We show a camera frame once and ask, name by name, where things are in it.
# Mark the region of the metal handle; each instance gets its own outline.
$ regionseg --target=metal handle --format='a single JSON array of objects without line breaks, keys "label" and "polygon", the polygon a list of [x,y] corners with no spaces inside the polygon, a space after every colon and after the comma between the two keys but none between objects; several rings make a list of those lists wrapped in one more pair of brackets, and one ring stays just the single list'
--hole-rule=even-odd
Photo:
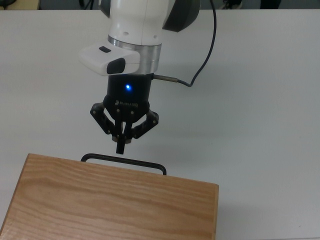
[{"label": "metal handle", "polygon": [[127,158],[116,157],[116,156],[107,156],[107,155],[101,155],[96,153],[88,153],[84,155],[81,158],[81,162],[86,162],[88,159],[98,159],[98,160],[110,161],[110,162],[121,163],[121,164],[130,164],[130,165],[135,165],[140,167],[159,169],[162,171],[163,175],[167,175],[166,168],[158,163],[153,163],[148,161],[139,161],[139,160],[127,159]]}]

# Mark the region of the wooden lid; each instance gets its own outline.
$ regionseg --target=wooden lid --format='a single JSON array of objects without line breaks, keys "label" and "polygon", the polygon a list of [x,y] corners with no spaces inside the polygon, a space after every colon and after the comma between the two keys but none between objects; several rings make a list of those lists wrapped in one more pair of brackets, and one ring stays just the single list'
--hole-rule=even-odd
[{"label": "wooden lid", "polygon": [[29,154],[0,240],[214,240],[216,184]]}]

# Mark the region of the cable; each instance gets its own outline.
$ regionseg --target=cable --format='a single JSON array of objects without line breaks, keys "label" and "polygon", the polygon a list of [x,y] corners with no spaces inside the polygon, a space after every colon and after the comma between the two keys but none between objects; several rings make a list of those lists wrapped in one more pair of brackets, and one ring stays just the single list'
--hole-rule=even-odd
[{"label": "cable", "polygon": [[95,0],[91,0],[90,10],[92,10],[94,8],[94,2],[95,2]]},{"label": "cable", "polygon": [[199,73],[202,71],[202,69],[204,69],[205,65],[207,64],[210,56],[211,56],[211,53],[212,53],[212,50],[214,48],[214,44],[215,44],[215,40],[216,40],[216,32],[217,32],[217,14],[216,14],[216,8],[215,8],[215,5],[214,5],[214,1],[213,0],[210,0],[210,3],[211,3],[211,7],[212,7],[212,11],[213,11],[213,20],[214,20],[214,26],[213,26],[213,36],[212,36],[212,41],[211,41],[211,46],[210,46],[210,50],[209,50],[209,53],[208,55],[206,56],[206,59],[204,60],[202,66],[199,68],[199,70],[195,73],[194,77],[192,78],[192,81],[191,83],[187,83],[185,81],[182,81],[180,79],[178,79],[178,83],[180,84],[183,84],[189,88],[192,87],[192,85],[194,84],[196,78],[198,77]]},{"label": "cable", "polygon": [[84,10],[87,10],[87,8],[89,7],[89,4],[93,2],[93,0],[89,0],[88,3],[85,5]]}]

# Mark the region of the blue led light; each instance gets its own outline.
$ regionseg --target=blue led light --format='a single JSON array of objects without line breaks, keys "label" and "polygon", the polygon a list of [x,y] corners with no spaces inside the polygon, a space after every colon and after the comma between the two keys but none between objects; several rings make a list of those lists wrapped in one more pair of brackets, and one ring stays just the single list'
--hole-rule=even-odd
[{"label": "blue led light", "polygon": [[127,91],[131,91],[131,86],[130,86],[129,84],[127,84],[127,85],[125,85],[125,89],[126,89]]}]

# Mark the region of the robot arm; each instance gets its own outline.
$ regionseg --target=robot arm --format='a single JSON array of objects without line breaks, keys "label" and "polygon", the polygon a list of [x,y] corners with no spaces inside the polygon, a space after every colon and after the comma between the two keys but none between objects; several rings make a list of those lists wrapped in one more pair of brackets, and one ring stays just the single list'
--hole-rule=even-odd
[{"label": "robot arm", "polygon": [[[108,77],[107,95],[90,113],[124,153],[125,144],[138,139],[159,122],[150,110],[149,92],[158,68],[162,30],[179,32],[198,16],[201,0],[100,0],[111,19],[108,38],[84,48],[79,60]],[[107,110],[114,123],[104,113]],[[133,127],[146,115],[146,121]]]},{"label": "robot arm", "polygon": [[162,30],[179,32],[198,16],[200,0],[100,0],[112,20],[108,39],[86,47],[80,61],[102,76],[158,69]]}]

